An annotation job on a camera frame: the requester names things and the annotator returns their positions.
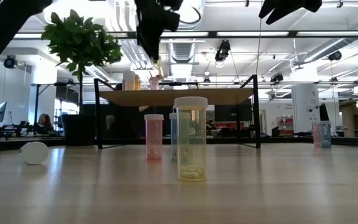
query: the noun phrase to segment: desk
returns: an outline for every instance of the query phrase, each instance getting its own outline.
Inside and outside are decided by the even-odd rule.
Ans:
[[[100,97],[119,106],[173,106],[176,98],[200,96],[209,105],[238,105],[252,96],[252,89],[101,91]]]
[[[253,88],[244,88],[252,81]],[[111,91],[99,91],[99,83],[109,87]],[[95,104],[96,104],[96,127],[101,127],[103,118],[101,117],[100,98],[115,103],[119,106],[173,106],[176,98],[187,96],[200,96],[208,99],[209,105],[237,105],[236,111],[239,114],[239,104],[254,96],[254,123],[256,148],[260,148],[260,122],[259,122],[259,94],[258,76],[252,75],[240,88],[226,89],[190,89],[190,90],[137,90],[137,91],[114,91],[114,88],[100,80],[94,79]],[[240,117],[236,118],[237,141],[241,144]],[[98,148],[103,148],[103,138],[101,128],[97,128],[96,139]]]

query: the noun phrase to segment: plant pot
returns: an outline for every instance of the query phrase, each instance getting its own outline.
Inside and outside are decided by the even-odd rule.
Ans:
[[[67,146],[92,146],[96,133],[96,117],[90,114],[62,116]]]

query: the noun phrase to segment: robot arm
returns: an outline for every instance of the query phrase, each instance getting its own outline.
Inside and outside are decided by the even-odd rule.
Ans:
[[[27,19],[51,3],[52,0],[0,0],[0,54]]]

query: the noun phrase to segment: shelf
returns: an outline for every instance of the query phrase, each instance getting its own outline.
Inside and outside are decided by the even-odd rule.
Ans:
[[[173,106],[176,98],[201,96],[209,105],[238,105],[252,96],[251,88],[200,90],[101,91],[100,97],[119,106]]]

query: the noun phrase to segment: green leaves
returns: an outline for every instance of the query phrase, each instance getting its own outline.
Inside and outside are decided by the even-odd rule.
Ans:
[[[50,15],[50,21],[53,24],[59,24],[62,23],[62,21],[60,20],[59,16],[57,15],[56,12],[53,12],[52,15]]]
[[[52,13],[53,24],[45,26],[42,39],[50,40],[50,53],[60,58],[60,63],[67,63],[67,69],[73,75],[89,75],[86,66],[104,66],[115,63],[122,57],[118,40],[107,34],[103,26],[93,24],[93,18],[80,17],[74,10],[70,16],[61,20]]]
[[[93,28],[93,30],[101,30],[101,29],[103,29],[103,26],[99,25],[99,24],[93,24],[92,28]]]
[[[74,34],[73,40],[76,44],[80,44],[82,42],[82,36],[80,34]]]
[[[69,70],[69,71],[74,71],[76,68],[77,68],[77,64],[76,63],[69,63],[66,68]]]

